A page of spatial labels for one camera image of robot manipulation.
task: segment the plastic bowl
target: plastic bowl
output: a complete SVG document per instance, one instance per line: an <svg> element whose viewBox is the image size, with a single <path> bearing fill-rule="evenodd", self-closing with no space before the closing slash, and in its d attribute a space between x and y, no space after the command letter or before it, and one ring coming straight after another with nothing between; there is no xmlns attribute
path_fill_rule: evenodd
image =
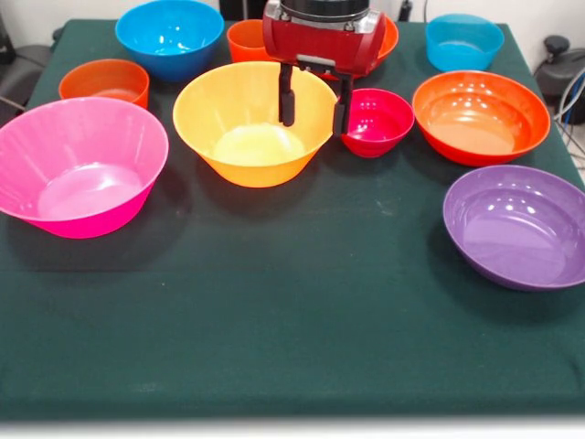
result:
<svg viewBox="0 0 585 439"><path fill-rule="evenodd" d="M413 124L412 107L397 94L378 89L355 90L349 129L342 140L355 155L380 157L396 146Z"/></svg>
<svg viewBox="0 0 585 439"><path fill-rule="evenodd" d="M272 61L264 47L262 20L239 21L228 29L232 62Z"/></svg>
<svg viewBox="0 0 585 439"><path fill-rule="evenodd" d="M213 7L185 0L162 0L129 10L116 24L116 37L152 75L190 80L209 64L224 20Z"/></svg>
<svg viewBox="0 0 585 439"><path fill-rule="evenodd" d="M296 120L278 122L280 64L250 61L191 81L173 110L181 138L228 181L280 185L299 174L329 139L337 98L312 73L293 70Z"/></svg>
<svg viewBox="0 0 585 439"><path fill-rule="evenodd" d="M524 166L489 166L458 179L443 204L447 231L488 279L524 291L585 282L585 194Z"/></svg>
<svg viewBox="0 0 585 439"><path fill-rule="evenodd" d="M0 128L0 210L65 238L110 233L141 209L168 155L147 110L109 98L42 105Z"/></svg>
<svg viewBox="0 0 585 439"><path fill-rule="evenodd" d="M382 62L386 60L388 55L396 48L399 43L399 29L396 24L388 18L388 16L384 15L386 20L386 30L384 31L384 41L382 41L382 47L378 52L378 58L376 59L376 65L372 69L377 69ZM332 75L320 75L325 80L337 80L335 76ZM361 78L360 75L354 75L354 79Z"/></svg>
<svg viewBox="0 0 585 439"><path fill-rule="evenodd" d="M485 70L504 45L504 32L479 16L449 14L426 28L427 56L440 71Z"/></svg>
<svg viewBox="0 0 585 439"><path fill-rule="evenodd" d="M498 165L542 143L545 104L527 87L483 71L453 71L423 82L414 113L431 146L466 166Z"/></svg>
<svg viewBox="0 0 585 439"><path fill-rule="evenodd" d="M148 108L148 73L125 59L98 59L82 64L63 77L61 99L98 96L122 99Z"/></svg>

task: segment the pink bowl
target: pink bowl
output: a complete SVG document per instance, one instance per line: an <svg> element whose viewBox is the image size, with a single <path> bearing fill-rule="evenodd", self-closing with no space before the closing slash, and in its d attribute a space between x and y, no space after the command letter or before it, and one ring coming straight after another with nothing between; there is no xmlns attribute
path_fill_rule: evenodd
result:
<svg viewBox="0 0 585 439"><path fill-rule="evenodd" d="M142 208L167 156L165 128L137 105L48 103L0 129L0 211L64 238L105 235Z"/></svg>
<svg viewBox="0 0 585 439"><path fill-rule="evenodd" d="M414 125L410 104L395 93L379 89L355 90L349 128L342 140L364 158L384 155L400 142Z"/></svg>

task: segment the dark green cloth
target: dark green cloth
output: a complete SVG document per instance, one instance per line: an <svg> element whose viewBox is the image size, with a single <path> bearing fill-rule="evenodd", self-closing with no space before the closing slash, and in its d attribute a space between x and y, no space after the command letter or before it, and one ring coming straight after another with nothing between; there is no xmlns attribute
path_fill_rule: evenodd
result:
<svg viewBox="0 0 585 439"><path fill-rule="evenodd" d="M437 73L423 25L399 31L357 87L410 99ZM493 71L535 90L505 39ZM69 22L30 106L98 58L126 58L113 22ZM441 204L468 168L415 128L378 160L332 140L286 185L236 187L177 136L184 85L153 80L171 154L127 227L66 241L0 217L0 416L585 412L585 288L521 294L464 262ZM580 184L556 130L517 163Z"/></svg>

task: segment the white wall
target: white wall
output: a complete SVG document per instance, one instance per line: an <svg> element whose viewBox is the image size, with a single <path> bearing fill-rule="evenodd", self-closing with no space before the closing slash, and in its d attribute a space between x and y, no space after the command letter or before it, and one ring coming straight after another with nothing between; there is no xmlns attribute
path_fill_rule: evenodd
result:
<svg viewBox="0 0 585 439"><path fill-rule="evenodd" d="M0 0L0 12L16 47L51 44L52 33L71 18L119 18L147 0ZM200 0L219 9L219 0Z"/></svg>
<svg viewBox="0 0 585 439"><path fill-rule="evenodd" d="M396 19L400 0L371 0L372 7ZM412 0L411 21L422 21L424 0ZM507 23L531 69L546 56L542 41L551 34L585 47L585 0L429 0L428 19L452 12Z"/></svg>
<svg viewBox="0 0 585 439"><path fill-rule="evenodd" d="M51 33L70 18L118 18L145 0L0 0L0 12L16 46L49 44ZM204 0L218 7L218 0ZM424 0L412 0L410 19L422 20ZM376 9L398 17L400 0L371 0ZM530 67L545 57L542 40L550 34L585 47L585 0L430 0L429 19L449 12L484 16L507 23Z"/></svg>

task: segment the light blue bowl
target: light blue bowl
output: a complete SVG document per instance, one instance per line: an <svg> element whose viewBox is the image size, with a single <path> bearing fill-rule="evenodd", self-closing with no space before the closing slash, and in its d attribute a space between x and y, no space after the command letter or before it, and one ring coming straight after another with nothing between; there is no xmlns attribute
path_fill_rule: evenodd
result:
<svg viewBox="0 0 585 439"><path fill-rule="evenodd" d="M204 3L157 0L126 12L116 37L153 76L182 81L206 69L224 26L221 14Z"/></svg>
<svg viewBox="0 0 585 439"><path fill-rule="evenodd" d="M479 16L449 14L426 29L427 56L440 71L486 70L504 45L504 32Z"/></svg>

